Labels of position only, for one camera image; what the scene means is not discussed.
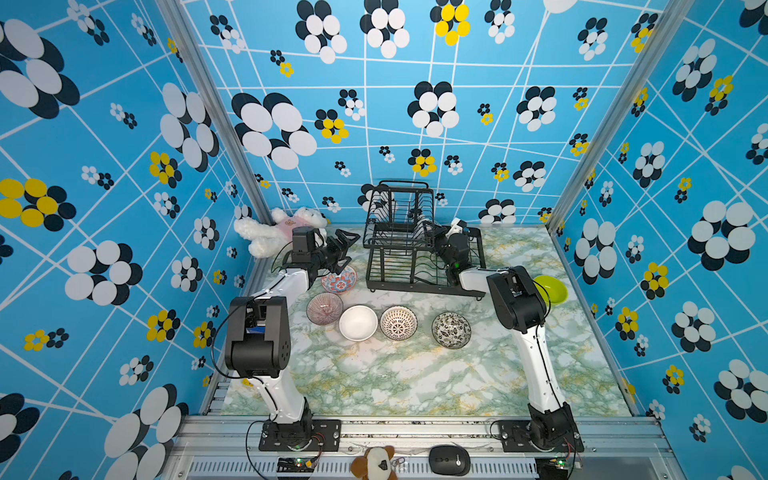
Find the black white leaf bowl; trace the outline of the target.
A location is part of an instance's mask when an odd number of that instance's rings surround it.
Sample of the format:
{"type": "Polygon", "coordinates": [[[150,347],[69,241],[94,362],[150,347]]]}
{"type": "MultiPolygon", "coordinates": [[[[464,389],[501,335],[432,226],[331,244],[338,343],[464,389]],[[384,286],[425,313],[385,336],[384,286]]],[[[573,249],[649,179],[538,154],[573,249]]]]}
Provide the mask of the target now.
{"type": "Polygon", "coordinates": [[[435,317],[431,325],[434,340],[452,350],[464,348],[470,341],[472,330],[466,318],[455,312],[444,312],[435,317]]]}

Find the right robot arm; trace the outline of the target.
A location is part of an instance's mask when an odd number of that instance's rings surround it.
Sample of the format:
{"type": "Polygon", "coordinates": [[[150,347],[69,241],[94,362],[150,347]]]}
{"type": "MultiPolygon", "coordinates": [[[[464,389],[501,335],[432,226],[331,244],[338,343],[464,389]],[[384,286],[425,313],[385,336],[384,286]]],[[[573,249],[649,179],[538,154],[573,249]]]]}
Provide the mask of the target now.
{"type": "Polygon", "coordinates": [[[522,266],[475,266],[470,243],[478,232],[461,222],[438,226],[430,234],[433,251],[445,264],[449,284],[488,294],[497,319],[512,332],[527,381],[530,442],[542,451],[562,442],[575,447],[577,424],[558,384],[545,338],[551,300],[541,295],[537,282],[522,266]]]}

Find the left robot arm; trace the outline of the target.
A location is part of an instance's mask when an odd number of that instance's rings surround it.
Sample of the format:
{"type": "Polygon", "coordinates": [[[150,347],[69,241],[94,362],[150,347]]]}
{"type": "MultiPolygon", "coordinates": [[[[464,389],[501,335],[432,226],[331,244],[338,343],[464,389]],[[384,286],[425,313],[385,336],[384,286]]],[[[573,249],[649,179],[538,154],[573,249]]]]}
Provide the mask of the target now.
{"type": "Polygon", "coordinates": [[[231,303],[224,361],[237,380],[259,392],[269,409],[262,451],[299,450],[320,442],[308,400],[289,371],[289,310],[322,273],[343,272],[351,262],[348,249],[360,238],[342,229],[327,238],[314,227],[295,229],[274,283],[231,303]]]}

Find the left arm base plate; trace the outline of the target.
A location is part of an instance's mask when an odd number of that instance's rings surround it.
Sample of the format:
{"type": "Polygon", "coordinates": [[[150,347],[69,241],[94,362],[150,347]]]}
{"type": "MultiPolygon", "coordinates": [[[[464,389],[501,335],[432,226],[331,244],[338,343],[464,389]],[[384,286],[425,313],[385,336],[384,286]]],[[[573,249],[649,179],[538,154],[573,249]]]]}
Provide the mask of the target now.
{"type": "Polygon", "coordinates": [[[279,424],[268,421],[258,437],[263,452],[337,452],[341,439],[340,420],[299,421],[279,424]]]}

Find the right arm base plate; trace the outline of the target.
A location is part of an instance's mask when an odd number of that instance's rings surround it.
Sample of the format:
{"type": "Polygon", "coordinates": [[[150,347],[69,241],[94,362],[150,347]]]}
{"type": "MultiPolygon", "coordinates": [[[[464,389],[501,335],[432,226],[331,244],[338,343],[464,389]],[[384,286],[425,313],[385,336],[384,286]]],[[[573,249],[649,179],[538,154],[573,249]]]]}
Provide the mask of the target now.
{"type": "Polygon", "coordinates": [[[527,420],[495,420],[490,425],[490,434],[500,441],[506,453],[583,453],[585,448],[578,432],[567,433],[551,446],[536,446],[529,431],[527,420]]]}

